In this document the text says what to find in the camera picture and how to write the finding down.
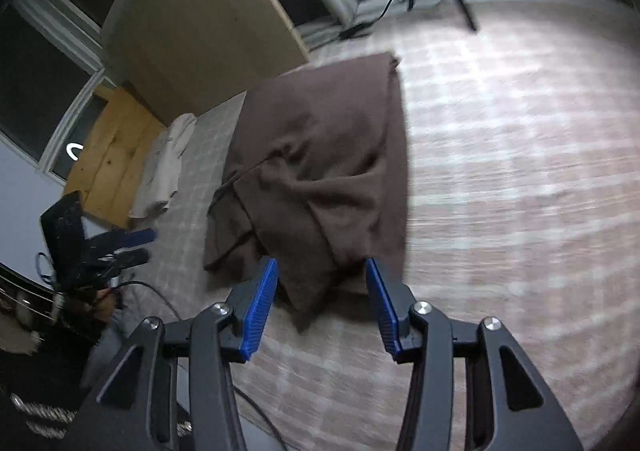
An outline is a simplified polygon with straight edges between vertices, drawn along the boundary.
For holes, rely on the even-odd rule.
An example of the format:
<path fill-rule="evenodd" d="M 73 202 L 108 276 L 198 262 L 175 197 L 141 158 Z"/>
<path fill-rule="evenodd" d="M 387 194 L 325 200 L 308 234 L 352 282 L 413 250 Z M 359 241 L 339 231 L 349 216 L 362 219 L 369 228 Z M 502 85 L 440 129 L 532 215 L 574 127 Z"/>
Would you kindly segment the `left hand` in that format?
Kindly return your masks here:
<path fill-rule="evenodd" d="M 124 302 L 122 293 L 118 289 L 100 289 L 96 292 L 96 298 L 89 305 L 89 311 L 93 317 L 101 322 L 109 323 L 116 310 L 122 310 Z"/>

